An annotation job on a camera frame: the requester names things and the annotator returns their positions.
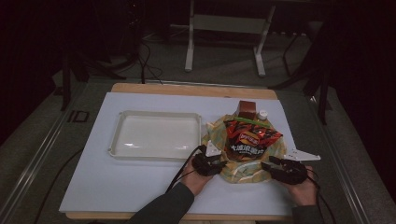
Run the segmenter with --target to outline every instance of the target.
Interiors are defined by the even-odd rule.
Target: small brown box
[[[235,115],[244,119],[256,118],[256,103],[250,101],[239,101],[238,108],[236,108]]]

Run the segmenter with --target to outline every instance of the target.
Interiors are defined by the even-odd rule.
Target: chip bag
[[[208,134],[202,139],[208,140],[222,150],[221,159],[227,161],[219,174],[230,183],[257,183],[271,178],[261,166],[269,161],[269,156],[283,158],[286,147],[282,133],[272,124],[262,120],[240,119],[225,115],[214,123],[207,123]]]

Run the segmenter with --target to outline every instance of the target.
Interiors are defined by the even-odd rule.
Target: sleeve
[[[292,209],[294,224],[322,224],[323,218],[316,205],[298,206]]]
[[[189,211],[194,195],[182,183],[177,183],[169,192],[154,199],[135,213],[128,224],[177,224]]]

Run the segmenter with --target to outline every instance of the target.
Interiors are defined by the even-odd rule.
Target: plastic tray
[[[127,110],[120,113],[110,155],[125,160],[186,160],[201,144],[201,116]]]

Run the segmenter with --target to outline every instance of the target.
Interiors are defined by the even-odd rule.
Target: floor
[[[186,73],[184,71],[187,52],[186,30],[175,28],[168,42],[164,42],[154,33],[146,33],[143,38],[144,44],[140,48],[141,61],[147,61],[146,81],[265,88],[286,80],[288,76],[281,55],[291,41],[291,37],[279,34],[268,36],[262,54],[267,72],[266,77],[258,77],[255,69],[252,47],[256,37],[243,38],[225,35],[219,40],[219,34],[197,33],[193,70]],[[298,66],[309,46],[310,42],[307,38],[304,36],[298,38],[293,48],[288,52],[291,70]],[[116,63],[122,58],[115,56],[113,60]],[[141,64],[139,62],[114,70],[114,72],[127,77],[124,81],[141,82]],[[97,111],[104,97],[103,92],[110,91],[111,85],[109,84],[119,82],[119,80],[104,77],[92,69],[90,69],[90,73],[91,78],[88,83],[79,83],[75,80],[72,82],[73,100],[68,110],[60,111],[61,96],[50,95],[1,146],[0,201],[7,202],[7,207],[4,207],[6,210],[2,210],[1,218],[4,219],[1,223],[88,223],[92,221],[71,220],[58,212],[59,203],[62,201],[68,181],[78,162],[78,151],[84,147],[85,140],[94,124],[94,119],[89,120],[86,125],[81,125],[70,122],[68,117],[75,108]],[[54,76],[57,86],[62,85],[61,74],[57,73]],[[89,99],[89,105],[82,105],[79,96],[90,83],[99,85],[101,90],[97,92],[96,97]],[[302,85],[304,83],[297,83],[290,86],[290,90],[299,91]],[[62,136],[67,132],[74,132],[73,134],[78,132],[80,137],[64,139]],[[67,151],[59,151],[64,146],[69,146]],[[32,158],[36,158],[35,155],[39,153],[44,155],[44,158],[32,161]],[[20,180],[25,181],[26,184],[19,183]],[[12,190],[19,190],[20,193],[15,193]],[[181,223],[225,224],[235,222]]]

